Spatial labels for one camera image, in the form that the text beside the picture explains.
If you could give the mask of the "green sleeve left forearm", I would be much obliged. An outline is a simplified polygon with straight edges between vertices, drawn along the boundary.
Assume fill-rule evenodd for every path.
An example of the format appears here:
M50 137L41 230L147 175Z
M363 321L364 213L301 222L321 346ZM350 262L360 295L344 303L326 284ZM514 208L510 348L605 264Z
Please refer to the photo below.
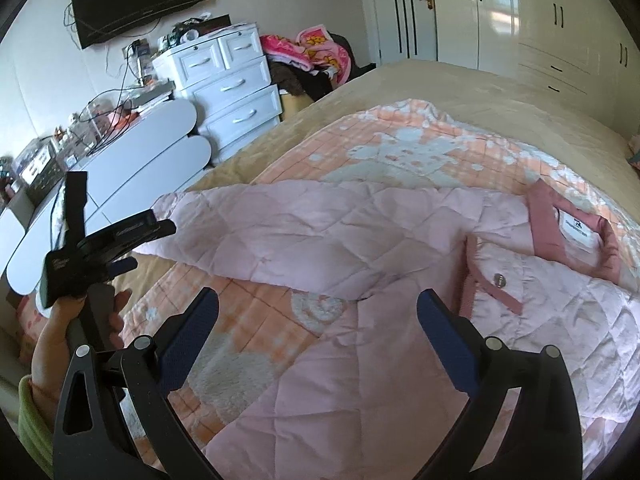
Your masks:
M21 379L18 395L18 437L30 457L52 479L53 425L58 410L58 396L40 388L30 375Z

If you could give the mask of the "person's left hand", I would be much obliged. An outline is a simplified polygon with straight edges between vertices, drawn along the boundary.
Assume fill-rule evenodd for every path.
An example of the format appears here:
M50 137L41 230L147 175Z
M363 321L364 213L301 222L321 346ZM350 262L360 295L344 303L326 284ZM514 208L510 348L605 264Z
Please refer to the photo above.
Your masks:
M67 331L85 307L87 298L64 297L55 301L32 357L32 396L38 410L52 418L58 409L63 382L70 364Z

